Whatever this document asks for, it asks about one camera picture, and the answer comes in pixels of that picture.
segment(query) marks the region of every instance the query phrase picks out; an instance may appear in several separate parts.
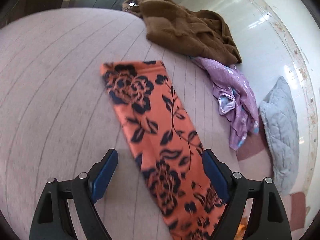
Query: quilted fabric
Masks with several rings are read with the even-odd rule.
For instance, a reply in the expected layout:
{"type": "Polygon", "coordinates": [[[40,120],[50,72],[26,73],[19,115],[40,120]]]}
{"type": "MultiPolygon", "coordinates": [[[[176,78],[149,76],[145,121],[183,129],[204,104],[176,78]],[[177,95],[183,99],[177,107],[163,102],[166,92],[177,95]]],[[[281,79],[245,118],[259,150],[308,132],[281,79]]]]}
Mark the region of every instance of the quilted fabric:
{"type": "Polygon", "coordinates": [[[260,105],[268,146],[273,159],[273,181],[287,195],[298,174],[299,131],[290,87],[283,76],[260,105]]]}

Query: metal screw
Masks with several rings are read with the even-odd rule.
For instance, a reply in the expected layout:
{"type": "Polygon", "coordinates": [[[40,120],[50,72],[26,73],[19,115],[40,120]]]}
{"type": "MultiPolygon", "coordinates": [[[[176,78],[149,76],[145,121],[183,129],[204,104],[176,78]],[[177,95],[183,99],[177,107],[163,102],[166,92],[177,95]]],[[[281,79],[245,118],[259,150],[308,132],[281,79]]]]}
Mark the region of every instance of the metal screw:
{"type": "Polygon", "coordinates": [[[48,182],[48,183],[54,182],[54,178],[53,178],[53,177],[48,178],[47,182],[48,182]]]}
{"type": "Polygon", "coordinates": [[[266,181],[266,183],[271,184],[272,183],[272,179],[271,178],[265,178],[264,179],[266,181]]]}
{"type": "Polygon", "coordinates": [[[79,179],[85,179],[88,176],[88,174],[86,172],[81,172],[78,177],[79,179]]]}
{"type": "Polygon", "coordinates": [[[233,176],[234,176],[236,179],[240,179],[240,178],[242,177],[241,173],[239,173],[239,172],[235,172],[235,173],[233,174],[233,176]]]}

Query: orange floral fabric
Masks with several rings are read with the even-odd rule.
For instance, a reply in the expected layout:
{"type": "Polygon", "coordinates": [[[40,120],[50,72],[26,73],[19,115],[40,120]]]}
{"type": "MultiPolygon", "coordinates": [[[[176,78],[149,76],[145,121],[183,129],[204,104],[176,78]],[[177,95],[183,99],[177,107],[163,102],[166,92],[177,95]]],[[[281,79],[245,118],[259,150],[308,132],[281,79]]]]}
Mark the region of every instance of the orange floral fabric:
{"type": "Polygon", "coordinates": [[[100,72],[172,237],[208,239],[225,205],[204,174],[203,146],[162,61],[108,63],[100,72]]]}

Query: purple garment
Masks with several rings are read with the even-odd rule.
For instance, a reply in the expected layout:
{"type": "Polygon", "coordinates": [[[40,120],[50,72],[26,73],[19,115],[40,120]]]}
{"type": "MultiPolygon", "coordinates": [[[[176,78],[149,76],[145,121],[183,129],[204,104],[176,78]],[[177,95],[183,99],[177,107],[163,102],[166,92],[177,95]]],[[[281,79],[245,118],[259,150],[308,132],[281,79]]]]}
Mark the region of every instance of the purple garment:
{"type": "Polygon", "coordinates": [[[219,103],[219,114],[231,123],[229,146],[234,150],[239,149],[248,131],[259,131],[258,108],[248,80],[234,65],[226,67],[213,59],[202,57],[191,59],[209,73],[213,95],[219,103]]]}

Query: brown fleece garment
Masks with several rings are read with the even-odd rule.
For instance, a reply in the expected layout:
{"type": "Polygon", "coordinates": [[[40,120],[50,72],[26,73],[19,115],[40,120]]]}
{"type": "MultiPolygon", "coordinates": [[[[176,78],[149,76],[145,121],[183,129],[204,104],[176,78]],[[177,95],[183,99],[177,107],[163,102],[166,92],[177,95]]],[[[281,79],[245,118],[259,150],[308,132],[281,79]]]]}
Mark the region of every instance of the brown fleece garment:
{"type": "Polygon", "coordinates": [[[126,0],[122,10],[142,18],[147,39],[162,47],[225,66],[242,63],[228,25],[215,12],[191,12],[172,0],[126,0]]]}

